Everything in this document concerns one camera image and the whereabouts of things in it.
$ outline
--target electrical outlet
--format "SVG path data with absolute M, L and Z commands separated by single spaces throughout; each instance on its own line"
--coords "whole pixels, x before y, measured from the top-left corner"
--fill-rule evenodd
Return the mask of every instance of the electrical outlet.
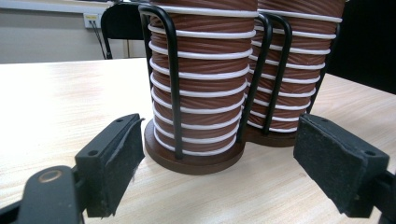
M 96 27 L 100 28 L 100 19 L 102 18 L 102 15 L 93 14 L 93 13 L 84 13 L 83 17 L 84 17 L 85 28 L 93 28 L 90 21 L 94 21 L 96 23 Z

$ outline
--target wall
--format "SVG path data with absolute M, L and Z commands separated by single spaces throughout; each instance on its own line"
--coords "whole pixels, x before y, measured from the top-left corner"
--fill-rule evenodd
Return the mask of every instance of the wall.
M 127 57 L 126 41 L 110 40 L 114 58 Z M 143 41 L 130 43 L 131 57 L 144 57 Z M 93 29 L 81 13 L 0 8 L 0 63 L 102 60 Z

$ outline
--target black chair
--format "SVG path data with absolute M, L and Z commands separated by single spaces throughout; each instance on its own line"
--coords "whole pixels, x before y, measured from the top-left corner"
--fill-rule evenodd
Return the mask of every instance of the black chair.
M 143 1 L 117 3 L 103 13 L 101 26 L 107 59 L 113 59 L 108 39 L 144 40 L 137 9 L 144 3 Z

